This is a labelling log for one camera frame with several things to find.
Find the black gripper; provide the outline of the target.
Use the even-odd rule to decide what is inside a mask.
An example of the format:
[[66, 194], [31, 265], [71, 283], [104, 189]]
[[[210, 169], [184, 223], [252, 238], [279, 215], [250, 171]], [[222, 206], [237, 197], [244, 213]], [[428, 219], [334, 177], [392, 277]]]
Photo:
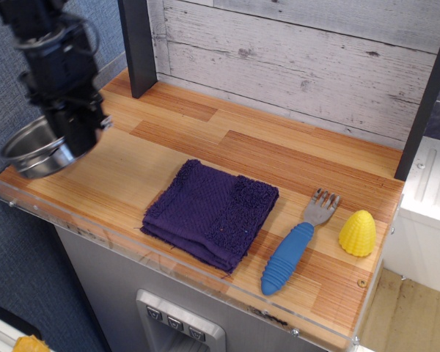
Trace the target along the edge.
[[85, 31], [24, 31], [20, 50], [29, 66], [21, 75], [32, 104], [38, 105], [57, 138], [65, 138], [74, 157], [99, 141], [108, 117], [94, 79], [94, 48]]

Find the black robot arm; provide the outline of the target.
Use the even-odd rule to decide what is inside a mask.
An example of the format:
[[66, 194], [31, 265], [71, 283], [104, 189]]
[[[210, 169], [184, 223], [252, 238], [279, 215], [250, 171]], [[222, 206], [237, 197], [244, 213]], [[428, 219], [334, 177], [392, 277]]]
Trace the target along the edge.
[[29, 69], [20, 75], [28, 99], [38, 106], [54, 135], [74, 156], [100, 138], [106, 115], [94, 85], [98, 74], [86, 27], [90, 22], [63, 10], [63, 1], [0, 1], [0, 16], [13, 33]]

